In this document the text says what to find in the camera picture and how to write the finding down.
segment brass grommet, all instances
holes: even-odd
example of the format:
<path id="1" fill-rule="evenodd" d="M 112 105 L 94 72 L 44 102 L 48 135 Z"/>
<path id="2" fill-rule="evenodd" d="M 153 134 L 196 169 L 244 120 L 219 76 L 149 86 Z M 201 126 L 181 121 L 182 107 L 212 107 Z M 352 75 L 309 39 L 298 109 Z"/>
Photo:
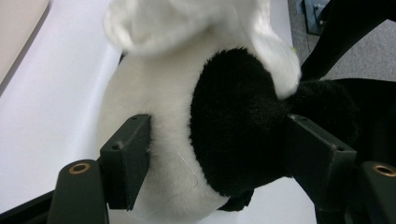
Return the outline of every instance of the brass grommet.
<path id="1" fill-rule="evenodd" d="M 86 172 L 89 169 L 90 169 L 90 165 L 88 163 L 83 162 L 70 167 L 69 173 L 72 175 L 79 175 Z"/>
<path id="2" fill-rule="evenodd" d="M 386 175 L 390 177 L 396 177 L 396 171 L 392 168 L 389 168 L 387 166 L 383 165 L 375 165 L 373 166 L 373 169 L 377 172 L 380 173 L 381 175 Z"/>

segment white surface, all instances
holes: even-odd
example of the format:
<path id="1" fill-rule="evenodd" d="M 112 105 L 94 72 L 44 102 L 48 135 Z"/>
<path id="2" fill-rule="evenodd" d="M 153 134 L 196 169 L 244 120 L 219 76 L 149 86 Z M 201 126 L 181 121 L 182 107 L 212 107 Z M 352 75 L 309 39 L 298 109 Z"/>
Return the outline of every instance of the white surface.
<path id="1" fill-rule="evenodd" d="M 49 0 L 0 0 L 0 83 L 35 29 L 48 3 Z"/>
<path id="2" fill-rule="evenodd" d="M 0 96 L 0 213 L 53 190 L 67 163 L 97 159 L 97 111 L 119 59 L 102 28 L 108 2 L 51 1 Z"/>

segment metal bracket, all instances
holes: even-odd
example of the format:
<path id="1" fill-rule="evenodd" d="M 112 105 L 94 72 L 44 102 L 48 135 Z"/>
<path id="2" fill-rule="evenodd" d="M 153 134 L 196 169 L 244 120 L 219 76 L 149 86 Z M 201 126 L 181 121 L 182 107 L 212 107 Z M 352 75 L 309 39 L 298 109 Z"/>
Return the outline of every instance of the metal bracket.
<path id="1" fill-rule="evenodd" d="M 306 31 L 310 35 L 321 35 L 326 20 L 322 11 L 330 0 L 304 0 Z"/>

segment mounting hole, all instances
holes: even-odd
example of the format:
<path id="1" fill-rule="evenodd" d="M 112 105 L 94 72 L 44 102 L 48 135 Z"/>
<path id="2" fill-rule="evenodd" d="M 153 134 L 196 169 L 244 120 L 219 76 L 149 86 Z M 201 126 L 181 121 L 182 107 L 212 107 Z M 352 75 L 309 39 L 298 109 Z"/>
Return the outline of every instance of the mounting hole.
<path id="1" fill-rule="evenodd" d="M 120 150 L 121 147 L 120 147 L 120 145 L 114 145 L 114 146 L 111 147 L 111 149 L 113 149 L 113 150 Z"/>
<path id="2" fill-rule="evenodd" d="M 377 172 L 380 173 L 381 175 L 386 175 L 390 177 L 396 177 L 396 171 L 383 165 L 375 165 L 373 166 L 373 169 Z"/>
<path id="3" fill-rule="evenodd" d="M 332 144 L 332 150 L 343 152 L 345 149 L 343 147 L 339 147 L 336 144 Z"/>
<path id="4" fill-rule="evenodd" d="M 345 149 L 343 147 L 335 147 L 335 150 L 337 150 L 337 151 L 345 151 Z"/>
<path id="5" fill-rule="evenodd" d="M 79 174 L 86 172 L 89 169 L 90 169 L 90 165 L 88 163 L 84 162 L 84 163 L 79 163 L 79 164 L 76 164 L 76 165 L 70 167 L 69 173 L 72 175 L 79 175 Z"/>

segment black plastic bracket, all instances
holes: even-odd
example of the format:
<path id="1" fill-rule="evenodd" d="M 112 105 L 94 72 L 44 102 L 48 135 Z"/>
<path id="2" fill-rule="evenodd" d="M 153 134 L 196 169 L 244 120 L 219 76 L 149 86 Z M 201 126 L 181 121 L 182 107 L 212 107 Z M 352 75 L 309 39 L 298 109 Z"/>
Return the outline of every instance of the black plastic bracket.
<path id="1" fill-rule="evenodd" d="M 396 223 L 396 168 L 367 161 L 359 172 L 362 198 L 373 223 Z"/>
<path id="2" fill-rule="evenodd" d="M 107 224 L 107 208 L 97 161 L 75 161 L 58 176 L 48 224 Z"/>
<path id="3" fill-rule="evenodd" d="M 302 116 L 288 115 L 283 162 L 318 211 L 345 209 L 344 187 L 356 151 Z"/>
<path id="4" fill-rule="evenodd" d="M 106 200 L 111 209 L 132 210 L 149 170 L 150 116 L 127 119 L 100 150 Z"/>

